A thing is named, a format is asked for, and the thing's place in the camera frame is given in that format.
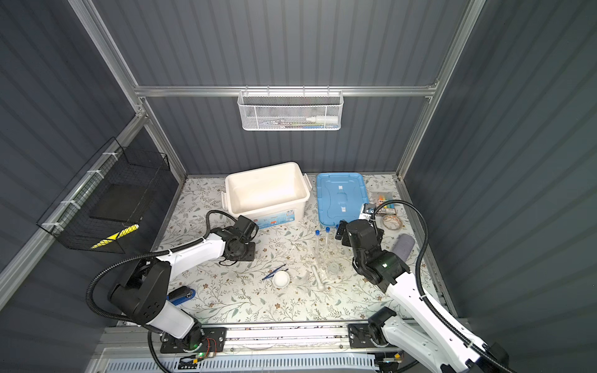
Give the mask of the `small clear glass beaker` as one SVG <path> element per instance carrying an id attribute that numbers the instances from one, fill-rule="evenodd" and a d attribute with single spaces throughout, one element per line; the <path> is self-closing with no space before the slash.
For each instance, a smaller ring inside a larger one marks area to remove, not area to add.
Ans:
<path id="1" fill-rule="evenodd" d="M 325 264 L 324 271 L 328 278 L 337 278 L 341 275 L 340 264 L 335 262 Z"/>

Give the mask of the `white plastic storage box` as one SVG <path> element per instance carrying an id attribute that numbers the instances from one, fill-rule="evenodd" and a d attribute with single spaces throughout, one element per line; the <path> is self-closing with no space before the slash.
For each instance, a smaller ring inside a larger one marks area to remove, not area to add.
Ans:
<path id="1" fill-rule="evenodd" d="M 270 228 L 302 220 L 311 190 L 309 177 L 297 163 L 282 163 L 228 175 L 222 207 L 261 229 Z"/>

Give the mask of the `white ceramic mortar bowl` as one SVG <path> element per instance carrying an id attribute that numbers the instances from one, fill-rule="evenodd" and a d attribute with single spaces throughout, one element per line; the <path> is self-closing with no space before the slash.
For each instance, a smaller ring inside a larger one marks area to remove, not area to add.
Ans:
<path id="1" fill-rule="evenodd" d="M 272 278 L 272 284 L 276 288 L 284 288 L 290 284 L 291 278 L 287 271 L 279 271 Z"/>

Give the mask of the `blue capped test tube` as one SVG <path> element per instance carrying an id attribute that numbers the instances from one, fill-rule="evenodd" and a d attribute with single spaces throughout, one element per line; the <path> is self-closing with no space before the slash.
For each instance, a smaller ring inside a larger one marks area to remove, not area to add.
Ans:
<path id="1" fill-rule="evenodd" d="M 324 245 L 324 252 L 328 253 L 330 250 L 330 244 L 333 240 L 331 227 L 327 226 L 325 228 L 325 245 Z"/>
<path id="2" fill-rule="evenodd" d="M 315 248 L 314 248 L 314 253 L 316 256 L 320 255 L 320 248 L 321 248 L 321 233 L 320 230 L 316 230 L 315 231 L 315 240 L 316 240 L 316 244 L 315 244 Z"/>

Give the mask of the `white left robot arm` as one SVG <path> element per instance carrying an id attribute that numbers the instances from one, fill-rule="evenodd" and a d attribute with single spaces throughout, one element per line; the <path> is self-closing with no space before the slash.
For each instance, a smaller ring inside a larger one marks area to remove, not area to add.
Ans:
<path id="1" fill-rule="evenodd" d="M 241 215 L 234 225 L 213 228 L 205 238 L 182 250 L 176 248 L 124 264 L 108 299 L 133 323 L 151 326 L 183 340 L 195 334 L 200 323 L 167 299 L 169 283 L 208 261 L 253 261 L 253 239 L 258 231 L 255 222 Z"/>

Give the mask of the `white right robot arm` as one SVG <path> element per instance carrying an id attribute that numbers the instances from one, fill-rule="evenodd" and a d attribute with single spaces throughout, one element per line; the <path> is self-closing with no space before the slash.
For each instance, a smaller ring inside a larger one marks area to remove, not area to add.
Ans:
<path id="1" fill-rule="evenodd" d="M 498 344 L 488 345 L 426 291 L 417 276 L 394 253 L 381 246 L 381 233 L 368 220 L 341 222 L 337 239 L 353 252 L 353 267 L 398 303 L 418 323 L 408 325 L 388 307 L 368 319 L 372 342 L 391 344 L 432 372 L 508 372 L 509 356 Z"/>

